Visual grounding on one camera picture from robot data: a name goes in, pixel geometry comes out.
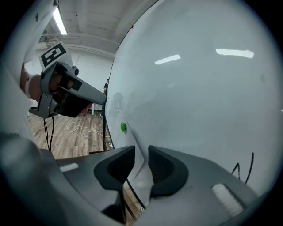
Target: white curved panel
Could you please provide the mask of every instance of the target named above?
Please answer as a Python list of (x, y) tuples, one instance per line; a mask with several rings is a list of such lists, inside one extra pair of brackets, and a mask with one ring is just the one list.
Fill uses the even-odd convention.
[(228, 171), (238, 162), (243, 181), (254, 152), (248, 185), (261, 195), (282, 161), (281, 60), (264, 24), (239, 1), (157, 2), (116, 53), (106, 106), (114, 146), (127, 140), (124, 118), (146, 159), (156, 145)]

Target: ceiling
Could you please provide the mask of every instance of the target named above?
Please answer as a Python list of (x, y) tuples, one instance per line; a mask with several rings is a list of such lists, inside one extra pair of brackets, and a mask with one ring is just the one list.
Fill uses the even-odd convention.
[(114, 57), (131, 26), (157, 0), (60, 0), (67, 35), (61, 35), (54, 18), (44, 40), (59, 39), (69, 48)]

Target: fluorescent light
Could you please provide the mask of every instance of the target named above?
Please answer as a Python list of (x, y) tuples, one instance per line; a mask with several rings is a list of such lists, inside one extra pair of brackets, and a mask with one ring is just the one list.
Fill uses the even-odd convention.
[(67, 34), (67, 31), (66, 31), (66, 29), (64, 27), (64, 24), (63, 24), (63, 21), (62, 21), (62, 18), (61, 18), (61, 15), (60, 15), (60, 12), (59, 12), (58, 8), (55, 9), (55, 11), (53, 13), (53, 17), (54, 17), (54, 19), (56, 21), (56, 24), (57, 24), (61, 34), (63, 34), (63, 35)]
[(174, 55), (174, 56), (170, 56), (170, 57), (164, 58), (162, 60), (156, 61), (155, 63), (156, 64), (163, 64), (163, 63), (166, 63), (166, 62), (169, 62), (169, 61), (172, 61), (172, 60), (177, 60), (177, 59), (181, 59), (181, 57), (179, 55)]
[(217, 49), (216, 52), (224, 56), (238, 56), (253, 58), (254, 52), (249, 50), (234, 50), (234, 49)]

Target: wooden floor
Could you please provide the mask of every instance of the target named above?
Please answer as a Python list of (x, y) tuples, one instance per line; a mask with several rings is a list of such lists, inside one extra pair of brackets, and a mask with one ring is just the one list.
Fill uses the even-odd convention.
[[(43, 119), (30, 113), (28, 120), (35, 136), (37, 146), (39, 148), (48, 149)], [(85, 117), (79, 116), (77, 118), (58, 115), (54, 117), (54, 121), (55, 127), (51, 151), (55, 159), (85, 156), (88, 155), (90, 151), (103, 151), (103, 137), (101, 136), (103, 130), (103, 118), (100, 116), (100, 112), (94, 112), (94, 115), (92, 115), (91, 112), (88, 112)], [(95, 129), (96, 131), (101, 131), (98, 132), (101, 135), (97, 134), (96, 132), (82, 131), (72, 122), (75, 122), (81, 127), (89, 127)], [(52, 118), (46, 119), (46, 125), (50, 140), (52, 132)], [(108, 130), (106, 131), (106, 136), (110, 136)], [(106, 137), (107, 149), (111, 150), (112, 148), (109, 146), (109, 143), (111, 143), (111, 139), (110, 137)], [(126, 203), (130, 207), (134, 216), (139, 218), (139, 216), (142, 214), (141, 205), (135, 198), (127, 182), (125, 182), (123, 188), (123, 194)], [(134, 222), (134, 219), (128, 210), (126, 210), (126, 220), (127, 226), (132, 225)]]

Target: gray robot arm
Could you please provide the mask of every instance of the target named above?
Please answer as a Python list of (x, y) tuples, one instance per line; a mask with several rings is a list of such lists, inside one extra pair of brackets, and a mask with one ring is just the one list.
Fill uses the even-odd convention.
[[(40, 90), (42, 91), (37, 109), (30, 112), (43, 118), (56, 114), (76, 117), (89, 103), (103, 104), (106, 96), (77, 77), (79, 70), (59, 61), (41, 72)], [(55, 92), (50, 93), (49, 83), (52, 75), (60, 74), (62, 79)], [(67, 88), (69, 81), (74, 84)]]

